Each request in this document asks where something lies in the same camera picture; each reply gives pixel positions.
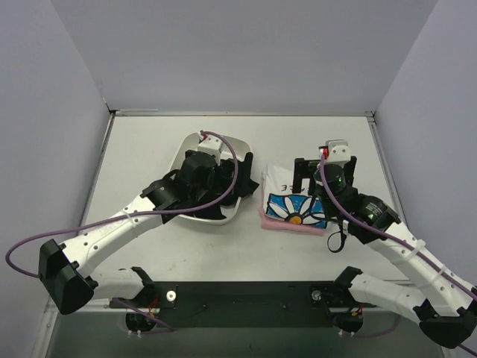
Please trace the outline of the black t shirt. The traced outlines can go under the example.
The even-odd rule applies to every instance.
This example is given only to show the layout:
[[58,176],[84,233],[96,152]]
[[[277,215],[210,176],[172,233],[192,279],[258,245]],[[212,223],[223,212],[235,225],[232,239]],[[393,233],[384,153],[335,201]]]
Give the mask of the black t shirt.
[[[240,196],[241,162],[242,161],[238,160],[238,177],[236,179],[236,183],[232,191],[223,200],[221,200],[218,204],[215,204],[211,207],[198,210],[193,213],[187,213],[186,215],[194,216],[196,218],[201,218],[201,219],[224,219],[225,216],[222,214],[220,206],[224,206],[224,207],[232,206],[234,205],[234,203],[236,202],[238,198],[246,198],[246,197]],[[256,189],[259,187],[259,184],[255,182],[254,180],[252,181],[253,181],[253,192],[255,192]],[[205,194],[205,196],[202,197],[201,200],[199,200],[199,202],[197,203],[197,206],[200,206],[202,204],[207,204],[210,201],[214,201],[219,196],[220,195],[218,194],[218,169],[217,169],[212,191]]]

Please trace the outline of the white daisy print t shirt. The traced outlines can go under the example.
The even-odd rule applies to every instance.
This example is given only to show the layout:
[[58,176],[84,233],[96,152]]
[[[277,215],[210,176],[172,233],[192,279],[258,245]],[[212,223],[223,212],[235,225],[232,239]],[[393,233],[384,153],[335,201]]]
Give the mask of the white daisy print t shirt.
[[262,172],[262,208],[271,219],[327,229],[323,208],[318,199],[308,195],[305,184],[301,193],[292,192],[293,172],[268,164]]

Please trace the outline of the white plastic bin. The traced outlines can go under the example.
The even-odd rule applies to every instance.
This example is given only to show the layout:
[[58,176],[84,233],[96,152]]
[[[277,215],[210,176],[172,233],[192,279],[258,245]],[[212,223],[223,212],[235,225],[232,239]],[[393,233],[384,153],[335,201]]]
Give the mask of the white plastic bin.
[[[249,144],[241,139],[237,139],[232,136],[225,136],[225,135],[223,135],[223,138],[225,138],[225,140],[228,141],[229,144],[231,144],[231,146],[233,147],[236,153],[237,159],[240,161],[243,161],[245,159],[245,154],[247,152],[252,151]],[[182,163],[185,159],[186,151],[196,150],[198,146],[199,146],[198,133],[192,133],[186,136],[177,149],[176,156],[171,162],[170,170],[179,169],[182,166]],[[188,221],[188,222],[208,224],[208,225],[224,225],[230,222],[234,218],[242,202],[243,202],[243,199],[238,198],[236,202],[234,203],[234,205],[232,206],[228,206],[228,207],[220,206],[221,212],[225,216],[224,219],[201,219],[201,218],[196,218],[194,216],[189,216],[186,214],[179,215],[178,218],[180,218],[183,222]]]

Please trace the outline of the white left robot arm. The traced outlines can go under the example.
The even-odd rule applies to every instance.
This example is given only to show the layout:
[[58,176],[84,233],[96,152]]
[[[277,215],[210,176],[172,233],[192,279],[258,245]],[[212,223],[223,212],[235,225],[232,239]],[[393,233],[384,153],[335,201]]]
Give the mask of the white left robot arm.
[[253,154],[242,160],[215,160],[211,154],[188,150],[179,169],[151,183],[122,211],[80,236],[40,248],[38,274],[59,311],[71,314],[91,300],[119,298],[137,307],[149,304],[156,284],[140,267],[102,271],[98,266],[145,232],[178,215],[209,221],[224,220],[222,208],[232,207],[257,189],[250,177]]

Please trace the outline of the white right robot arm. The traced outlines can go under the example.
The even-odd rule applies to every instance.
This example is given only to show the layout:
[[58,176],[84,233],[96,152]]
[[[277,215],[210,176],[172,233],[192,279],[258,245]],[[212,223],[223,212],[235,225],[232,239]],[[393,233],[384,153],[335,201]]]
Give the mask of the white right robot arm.
[[362,304],[381,307],[418,325],[434,343],[461,347],[476,331],[476,286],[459,278],[430,253],[383,200],[353,187],[356,157],[345,163],[294,161],[292,191],[309,180],[308,193],[319,200],[323,219],[335,222],[342,239],[354,236],[381,254],[411,281],[400,286],[346,267],[335,279],[338,292]]

